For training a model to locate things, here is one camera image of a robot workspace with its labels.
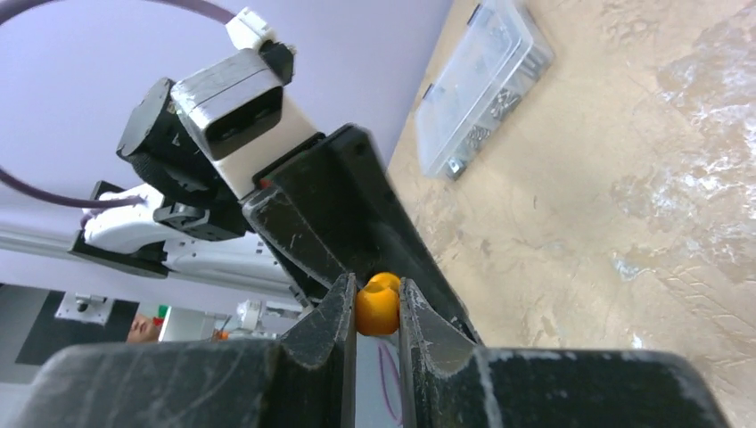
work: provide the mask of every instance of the metal bracket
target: metal bracket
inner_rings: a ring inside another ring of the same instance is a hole
[[[55,312],[58,319],[69,319],[82,323],[105,325],[111,317],[114,299],[92,296],[89,294],[75,294],[67,292],[63,296],[61,306]]]

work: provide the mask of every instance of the white connector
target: white connector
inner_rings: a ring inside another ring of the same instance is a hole
[[[242,9],[226,24],[226,32],[239,50],[258,51],[265,42],[275,42],[275,31],[249,7]]]

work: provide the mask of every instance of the wooden table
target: wooden table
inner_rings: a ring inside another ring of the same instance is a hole
[[[455,183],[410,114],[401,201],[488,345],[671,350],[756,425],[756,2],[528,6],[554,65]]]

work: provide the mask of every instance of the clear plastic container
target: clear plastic container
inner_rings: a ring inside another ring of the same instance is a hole
[[[423,174],[457,179],[553,59],[521,2],[480,4],[415,112]]]

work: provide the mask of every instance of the scratch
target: scratch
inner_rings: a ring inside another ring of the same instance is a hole
[[[118,389],[116,390],[116,393],[113,396],[114,403],[121,402],[121,395],[123,395],[123,390],[128,385],[128,381],[131,379],[131,374],[134,373],[136,366],[141,362],[142,355],[143,355],[142,353],[136,354],[136,358],[134,358],[134,360],[131,361],[131,364],[128,366],[128,369],[126,370],[126,373],[124,373],[123,378],[120,379]],[[108,420],[107,422],[105,422],[105,426],[115,425],[116,417],[118,417],[120,409],[121,409],[120,406],[111,407],[111,411],[108,412]]]
[[[242,352],[238,352],[236,355],[236,359],[234,360],[234,363],[231,364],[231,366],[226,370],[226,373],[223,375],[223,377],[216,383],[212,388],[207,390],[205,393],[203,393],[200,397],[197,397],[194,401],[189,403],[184,410],[176,413],[173,415],[170,419],[167,421],[164,421],[163,423],[165,425],[172,425],[175,422],[177,422],[181,417],[186,415],[192,410],[195,410],[200,404],[205,402],[207,399],[210,399],[213,395],[215,395],[218,390],[220,390],[221,387],[223,387],[226,382],[228,382],[228,379],[231,379],[231,376],[234,375],[236,368],[239,366],[239,363],[242,361]]]
[[[609,302],[609,307],[606,308],[606,315],[604,316],[604,333],[602,334],[602,339],[606,339],[606,326],[609,324],[609,316],[612,314],[612,308],[614,307],[614,303],[617,301],[617,296],[620,295],[620,288],[617,287],[614,289],[614,296],[612,297],[612,301]]]

